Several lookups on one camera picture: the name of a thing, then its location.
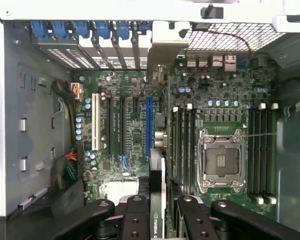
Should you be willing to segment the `green Dell motherboard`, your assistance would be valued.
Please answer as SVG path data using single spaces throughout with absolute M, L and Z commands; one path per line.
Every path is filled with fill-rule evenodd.
M 180 56 L 171 68 L 171 77 L 153 86 L 143 70 L 80 71 L 72 87 L 83 95 L 76 105 L 74 135 L 78 143 L 77 158 L 82 160 L 81 176 L 85 182 L 87 202 L 108 198 L 110 181 L 137 181 L 149 175 L 146 160 L 146 97 L 154 97 L 155 138 L 165 133 L 166 179 L 172 171 L 172 110 L 192 103 L 196 109 L 196 161 L 194 192 L 204 203 L 216 200 L 233 201 L 268 218 L 275 215 L 276 204 L 257 205 L 248 196 L 248 111 L 260 103 L 275 110 L 278 104 L 272 95 L 277 78 L 277 64 L 266 56 L 246 60 L 243 56 L 226 55 L 209 63 L 205 56 Z M 92 94 L 100 94 L 101 148 L 92 150 Z M 126 152 L 120 155 L 120 97 L 126 100 Z M 133 97 L 139 99 L 139 114 L 133 114 Z M 108 154 L 108 98 L 113 101 L 113 152 Z M 197 143 L 200 130 L 212 134 L 232 134 L 241 129 L 245 140 L 245 187 L 241 192 L 231 188 L 213 188 L 201 193 L 197 183 Z

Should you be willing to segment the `dark open PC case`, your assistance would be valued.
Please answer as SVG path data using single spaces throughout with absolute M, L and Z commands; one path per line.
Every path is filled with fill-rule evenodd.
M 180 56 L 277 65 L 274 217 L 300 232 L 300 0 L 0 0 L 0 240 L 54 240 L 86 201 L 72 87 L 80 71 L 145 71 L 158 41 Z M 167 77 L 171 77 L 169 68 Z M 177 237 L 166 179 L 165 235 Z

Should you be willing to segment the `metal CPU socket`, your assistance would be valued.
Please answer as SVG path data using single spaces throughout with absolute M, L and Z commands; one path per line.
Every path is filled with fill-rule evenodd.
M 246 143 L 240 128 L 231 134 L 200 130 L 197 150 L 197 184 L 201 193 L 210 189 L 241 192 L 246 185 Z

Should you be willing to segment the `blue expansion slot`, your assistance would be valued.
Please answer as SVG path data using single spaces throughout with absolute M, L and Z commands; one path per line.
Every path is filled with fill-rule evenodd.
M 145 156 L 146 160 L 150 160 L 150 149 L 152 148 L 153 145 L 153 97 L 152 96 L 147 96 L 146 97 L 146 143 L 145 143 Z

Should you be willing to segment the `black RAM slot bank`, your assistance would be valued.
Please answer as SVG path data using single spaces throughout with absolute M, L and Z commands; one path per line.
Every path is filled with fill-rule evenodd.
M 257 205 L 275 205 L 275 110 L 261 102 L 248 111 L 247 194 Z
M 195 190 L 196 114 L 192 103 L 174 106 L 171 113 L 172 173 L 185 194 L 192 194 Z

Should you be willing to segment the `silver chipset heatsink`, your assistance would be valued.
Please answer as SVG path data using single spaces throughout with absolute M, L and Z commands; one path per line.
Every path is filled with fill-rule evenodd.
M 118 202 L 123 196 L 136 194 L 138 187 L 138 182 L 133 180 L 110 181 L 106 184 L 105 192 L 110 201 Z

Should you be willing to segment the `white expansion slot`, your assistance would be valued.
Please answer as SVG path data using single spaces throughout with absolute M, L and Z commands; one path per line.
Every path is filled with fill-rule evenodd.
M 92 150 L 99 151 L 101 149 L 101 107 L 100 107 L 100 94 L 93 93 L 91 96 L 92 103 L 92 129 L 91 129 L 91 142 Z

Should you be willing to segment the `long black expansion slot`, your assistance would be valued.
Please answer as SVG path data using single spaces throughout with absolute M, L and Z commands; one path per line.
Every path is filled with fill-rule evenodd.
M 107 121 L 108 121 L 108 129 L 107 129 L 107 153 L 109 155 L 113 154 L 113 99 L 109 97 L 107 99 Z
M 126 154 L 126 121 L 127 121 L 127 104 L 126 98 L 119 99 L 119 154 L 124 156 Z

